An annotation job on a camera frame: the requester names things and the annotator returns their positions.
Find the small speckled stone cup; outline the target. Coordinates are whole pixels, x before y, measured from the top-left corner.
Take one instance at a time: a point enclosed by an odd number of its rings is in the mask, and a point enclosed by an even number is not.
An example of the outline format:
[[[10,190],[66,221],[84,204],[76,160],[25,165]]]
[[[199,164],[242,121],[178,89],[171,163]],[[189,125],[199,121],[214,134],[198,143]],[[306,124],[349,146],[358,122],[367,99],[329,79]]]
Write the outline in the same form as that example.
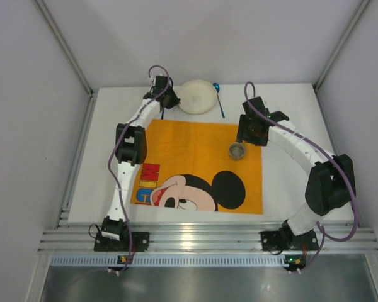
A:
[[[246,147],[243,143],[234,142],[229,146],[229,157],[232,160],[239,161],[246,155]]]

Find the cream round plate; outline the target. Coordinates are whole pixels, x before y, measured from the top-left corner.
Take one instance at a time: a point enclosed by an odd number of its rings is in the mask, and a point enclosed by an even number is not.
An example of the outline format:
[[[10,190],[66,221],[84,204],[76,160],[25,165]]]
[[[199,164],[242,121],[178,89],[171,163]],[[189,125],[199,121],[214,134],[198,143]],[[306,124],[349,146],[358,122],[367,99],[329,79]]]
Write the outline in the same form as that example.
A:
[[[184,83],[177,92],[179,107],[191,115],[199,115],[211,110],[217,103],[217,91],[212,83],[195,79]]]

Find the blue metallic spoon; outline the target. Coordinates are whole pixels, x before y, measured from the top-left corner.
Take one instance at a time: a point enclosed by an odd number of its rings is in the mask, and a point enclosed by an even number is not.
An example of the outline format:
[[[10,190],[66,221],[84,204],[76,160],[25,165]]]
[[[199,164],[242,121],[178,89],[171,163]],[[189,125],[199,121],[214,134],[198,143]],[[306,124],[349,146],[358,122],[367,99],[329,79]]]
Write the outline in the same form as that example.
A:
[[[224,109],[223,109],[223,107],[222,107],[221,99],[220,99],[220,97],[219,97],[219,93],[220,93],[220,85],[219,85],[218,83],[215,82],[215,83],[213,83],[213,86],[214,86],[214,88],[215,88],[215,90],[216,90],[216,93],[217,93],[217,101],[218,101],[218,104],[219,104],[219,108],[220,108],[221,116],[222,116],[222,118],[225,118],[226,115],[225,115],[225,113],[224,113]]]

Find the orange Mickey Mouse cloth placemat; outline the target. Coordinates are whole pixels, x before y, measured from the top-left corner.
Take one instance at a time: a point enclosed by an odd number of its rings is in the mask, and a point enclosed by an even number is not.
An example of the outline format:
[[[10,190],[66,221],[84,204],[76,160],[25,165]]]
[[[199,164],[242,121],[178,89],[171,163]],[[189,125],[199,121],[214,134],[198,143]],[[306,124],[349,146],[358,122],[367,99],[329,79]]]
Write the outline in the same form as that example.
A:
[[[235,125],[153,120],[147,157],[130,202],[190,211],[263,213],[262,152],[248,147],[233,160]]]

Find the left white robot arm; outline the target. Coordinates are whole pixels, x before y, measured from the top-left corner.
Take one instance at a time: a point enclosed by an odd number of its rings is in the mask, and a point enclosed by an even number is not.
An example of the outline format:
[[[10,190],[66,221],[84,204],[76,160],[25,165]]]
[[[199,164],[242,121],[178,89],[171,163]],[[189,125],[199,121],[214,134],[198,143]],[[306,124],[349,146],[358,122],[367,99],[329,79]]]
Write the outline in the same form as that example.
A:
[[[151,90],[142,98],[139,109],[128,122],[117,126],[115,147],[108,160],[115,192],[101,227],[101,235],[105,238],[118,242],[130,239],[129,201],[135,177],[147,156],[146,129],[163,109],[171,109],[179,102],[171,78],[157,75],[152,80]]]

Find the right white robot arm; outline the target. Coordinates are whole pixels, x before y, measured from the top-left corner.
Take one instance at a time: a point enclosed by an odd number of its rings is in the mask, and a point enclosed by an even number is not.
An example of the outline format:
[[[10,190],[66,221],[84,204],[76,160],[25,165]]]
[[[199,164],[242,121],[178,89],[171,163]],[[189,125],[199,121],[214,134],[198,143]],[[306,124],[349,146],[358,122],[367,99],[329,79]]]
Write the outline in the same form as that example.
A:
[[[300,238],[322,229],[322,221],[332,212],[349,205],[353,213],[350,233],[354,236],[360,218],[356,205],[353,161],[346,155],[335,155],[301,133],[289,117],[281,111],[269,112],[262,98],[247,99],[243,103],[237,142],[264,147],[274,144],[285,152],[308,176],[304,203],[280,228],[287,240]]]

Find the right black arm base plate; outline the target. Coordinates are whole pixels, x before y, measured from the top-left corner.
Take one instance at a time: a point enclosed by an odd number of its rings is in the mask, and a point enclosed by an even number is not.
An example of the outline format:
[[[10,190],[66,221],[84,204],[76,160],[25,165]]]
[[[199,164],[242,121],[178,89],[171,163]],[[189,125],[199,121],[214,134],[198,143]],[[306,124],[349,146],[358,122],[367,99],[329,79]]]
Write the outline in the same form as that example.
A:
[[[311,230],[302,235],[286,235],[278,230],[263,231],[261,235],[262,250],[267,252],[279,251],[317,251],[319,244],[316,232]]]

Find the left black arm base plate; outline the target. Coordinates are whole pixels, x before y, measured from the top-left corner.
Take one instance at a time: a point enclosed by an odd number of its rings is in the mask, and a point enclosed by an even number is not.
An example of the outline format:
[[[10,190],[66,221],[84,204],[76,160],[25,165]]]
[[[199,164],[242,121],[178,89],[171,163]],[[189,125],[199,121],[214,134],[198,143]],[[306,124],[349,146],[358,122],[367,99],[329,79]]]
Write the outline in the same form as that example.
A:
[[[149,246],[149,232],[132,232],[132,251],[144,252]],[[100,232],[96,234],[93,250],[95,252],[128,252],[130,247],[129,235],[121,241],[104,237]]]

